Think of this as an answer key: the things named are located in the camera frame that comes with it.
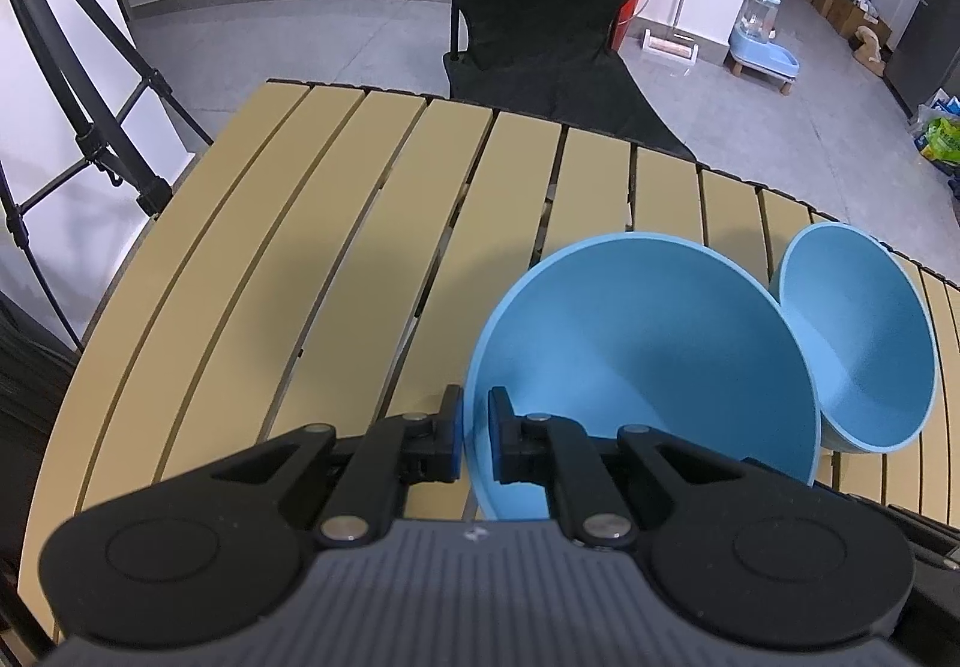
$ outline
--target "bowl rim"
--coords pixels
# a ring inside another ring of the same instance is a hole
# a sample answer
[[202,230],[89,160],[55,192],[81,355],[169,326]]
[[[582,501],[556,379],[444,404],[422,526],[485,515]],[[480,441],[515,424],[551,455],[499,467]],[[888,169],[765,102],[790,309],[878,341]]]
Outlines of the bowl rim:
[[[875,250],[884,254],[886,256],[886,261],[888,261],[889,264],[891,264],[891,266],[893,266],[894,269],[896,269],[895,273],[899,274],[899,278],[901,278],[901,283],[903,283],[909,288],[910,295],[912,295],[914,300],[916,301],[916,306],[918,307],[918,309],[920,309],[920,314],[923,315],[923,321],[925,321],[926,323],[926,331],[928,332],[928,339],[930,342],[930,349],[929,349],[930,361],[932,363],[931,376],[930,376],[930,398],[929,398],[928,404],[926,405],[925,410],[923,411],[922,420],[920,420],[920,423],[915,428],[915,430],[911,432],[911,435],[909,435],[909,437],[907,437],[905,440],[902,440],[901,442],[898,442],[894,445],[872,445],[869,442],[865,442],[862,439],[858,439],[857,437],[853,436],[851,432],[848,432],[846,429],[844,429],[840,424],[838,424],[835,420],[833,420],[832,416],[827,414],[827,411],[824,410],[822,405],[820,409],[820,414],[823,416],[823,420],[827,421],[827,425],[829,425],[829,427],[832,430],[834,430],[834,432],[836,432],[837,435],[840,435],[843,438],[843,440],[850,443],[851,446],[853,446],[853,448],[856,448],[859,451],[862,451],[863,453],[894,453],[895,451],[902,450],[908,445],[912,444],[913,442],[916,441],[917,437],[920,436],[920,432],[923,430],[923,427],[925,427],[926,422],[928,422],[928,419],[930,418],[930,414],[933,412],[934,403],[936,403],[937,378],[939,376],[938,369],[937,369],[938,363],[939,363],[939,355],[937,352],[936,342],[934,341],[936,339],[936,336],[934,336],[934,333],[933,333],[933,323],[930,322],[930,316],[929,316],[929,313],[926,311],[925,301],[920,297],[920,293],[918,292],[917,285],[914,285],[913,280],[911,280],[910,276],[904,271],[904,267],[902,267],[901,264],[899,264],[899,261],[897,261],[896,258],[894,258],[890,250],[884,247],[875,237],[872,237],[872,235],[867,234],[867,232],[863,232],[852,225],[848,225],[847,223],[822,222],[822,223],[815,223],[814,225],[804,228],[795,237],[793,237],[793,240],[791,240],[790,244],[787,245],[786,251],[784,252],[784,257],[781,259],[781,262],[778,264],[778,266],[776,266],[776,272],[774,273],[774,278],[773,280],[771,280],[770,286],[776,291],[776,300],[781,305],[781,310],[782,310],[782,313],[784,314],[784,322],[786,322],[786,324],[789,326],[790,320],[787,314],[788,310],[786,309],[786,307],[788,307],[789,304],[786,304],[786,306],[784,305],[784,288],[785,288],[784,280],[786,279],[784,277],[784,274],[788,270],[789,261],[794,255],[794,251],[797,249],[800,242],[805,240],[805,238],[811,237],[811,235],[813,237],[817,237],[818,235],[822,234],[822,231],[830,228],[843,229],[844,231],[847,231],[850,234],[852,234],[858,240],[864,242],[865,245],[875,248]],[[800,346],[800,352],[803,354],[804,357],[806,357],[806,353],[803,351],[803,346]],[[813,369],[810,368],[809,365],[808,365],[808,371],[810,371],[811,374],[813,373]]]
[[667,242],[670,244],[679,245],[685,247],[686,249],[693,250],[701,255],[706,255],[709,258],[718,261],[719,264],[727,266],[729,269],[733,270],[734,273],[740,275],[742,278],[747,280],[755,292],[762,297],[770,307],[776,312],[776,316],[781,318],[784,322],[784,326],[788,331],[789,338],[793,341],[793,345],[797,350],[798,358],[800,363],[803,365],[803,369],[806,372],[808,377],[808,382],[810,383],[810,394],[812,396],[812,403],[814,408],[814,453],[811,455],[810,462],[810,472],[808,479],[806,480],[807,485],[813,485],[813,480],[816,478],[817,466],[820,461],[820,443],[821,443],[821,424],[820,424],[820,415],[823,414],[823,411],[820,407],[820,400],[817,397],[817,389],[813,382],[813,375],[810,372],[810,366],[806,361],[806,356],[803,355],[803,349],[800,347],[800,342],[797,341],[797,338],[794,336],[792,328],[790,328],[789,323],[786,322],[784,313],[782,312],[781,306],[776,299],[770,294],[770,291],[767,290],[763,285],[760,284],[760,281],[757,280],[752,274],[750,274],[742,266],[735,264],[731,259],[727,258],[725,255],[718,253],[716,250],[712,250],[707,246],[699,244],[695,241],[685,240],[684,238],[674,237],[669,234],[657,234],[656,232],[645,232],[645,231],[627,231],[627,232],[616,232],[616,234],[603,234],[598,237],[590,237],[586,240],[581,240],[570,244],[553,253],[548,258],[539,261],[539,264],[536,264],[533,268],[526,271],[519,280],[517,280],[514,285],[504,294],[503,298],[500,299],[499,303],[496,305],[496,308],[493,309],[490,317],[488,317],[486,323],[484,323],[483,330],[480,331],[480,336],[477,337],[477,343],[473,348],[473,353],[470,356],[469,368],[467,368],[467,379],[464,381],[464,421],[463,421],[463,442],[464,442],[464,460],[467,462],[467,472],[470,475],[470,485],[472,485],[472,490],[474,497],[477,500],[477,504],[480,509],[483,510],[485,517],[491,520],[498,520],[498,515],[496,513],[496,507],[493,505],[493,498],[490,496],[490,493],[487,490],[486,480],[483,479],[480,469],[477,467],[476,462],[476,453],[475,453],[475,438],[473,431],[473,392],[476,390],[476,381],[478,372],[480,369],[480,362],[483,360],[484,355],[486,354],[488,343],[490,342],[491,337],[493,336],[493,331],[499,323],[500,319],[503,317],[504,313],[507,312],[507,308],[510,307],[517,295],[525,290],[526,286],[529,285],[533,280],[541,275],[546,269],[549,269],[553,264],[556,264],[558,261],[562,261],[564,258],[569,258],[570,256],[579,253],[579,251],[587,250],[592,247],[599,247],[604,244],[608,244],[613,241],[624,241],[624,240],[649,240],[649,241],[661,241]]

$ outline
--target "blue pet feeder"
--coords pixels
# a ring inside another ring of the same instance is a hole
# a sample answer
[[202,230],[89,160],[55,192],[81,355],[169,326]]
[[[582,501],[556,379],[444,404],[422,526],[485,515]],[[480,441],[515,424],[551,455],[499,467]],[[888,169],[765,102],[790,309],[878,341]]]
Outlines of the blue pet feeder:
[[823,415],[823,445],[893,453],[933,407],[937,352],[904,269],[855,228],[821,223],[787,247],[771,290],[803,349]]
[[789,95],[800,73],[800,63],[784,47],[770,40],[776,22],[779,0],[744,0],[730,35],[733,76],[744,66],[761,71],[781,83],[781,93]]
[[752,456],[811,483],[820,416],[773,297],[717,252],[658,234],[574,244],[529,271],[481,333],[464,389],[464,454],[488,518],[547,517],[544,490],[493,480],[487,396],[594,436],[624,424]]

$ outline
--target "pet water dispenser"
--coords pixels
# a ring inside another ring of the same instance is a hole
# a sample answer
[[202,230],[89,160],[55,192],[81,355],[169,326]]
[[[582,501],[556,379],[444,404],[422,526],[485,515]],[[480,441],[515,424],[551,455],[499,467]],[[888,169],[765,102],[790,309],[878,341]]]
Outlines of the pet water dispenser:
[[733,75],[739,76],[744,66],[761,71],[779,80],[781,92],[786,95],[800,73],[800,63],[784,47],[770,40],[779,3],[779,0],[743,1],[730,35],[730,54],[734,61]]

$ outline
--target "water container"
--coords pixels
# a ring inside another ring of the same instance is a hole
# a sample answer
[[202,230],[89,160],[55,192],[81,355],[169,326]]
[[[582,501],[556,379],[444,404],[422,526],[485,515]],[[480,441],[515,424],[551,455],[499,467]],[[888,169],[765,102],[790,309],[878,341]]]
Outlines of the water container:
[[560,250],[500,302],[464,386],[464,456],[484,515],[548,517],[544,490],[493,480],[487,396],[593,436],[640,423],[812,483],[820,413],[772,296],[691,241],[630,232]]
[[894,453],[933,408],[937,348],[904,269],[872,237],[820,223],[787,247],[771,289],[823,410],[824,448]]
[[774,29],[778,8],[779,0],[743,0],[737,21],[739,30],[747,38],[766,43]]

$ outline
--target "gray tile floor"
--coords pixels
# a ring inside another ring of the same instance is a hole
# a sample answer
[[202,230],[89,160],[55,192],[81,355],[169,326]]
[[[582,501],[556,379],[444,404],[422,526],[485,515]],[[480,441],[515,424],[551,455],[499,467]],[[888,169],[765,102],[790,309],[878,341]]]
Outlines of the gray tile floor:
[[[749,71],[736,79],[699,62],[684,74],[630,38],[621,54],[700,160],[808,201],[960,282],[946,179],[915,151],[882,80],[808,3],[782,1],[776,40],[802,64],[789,96]],[[152,17],[131,31],[213,133],[269,77],[448,92],[449,9],[439,3],[272,1]],[[174,119],[187,148],[200,149]]]

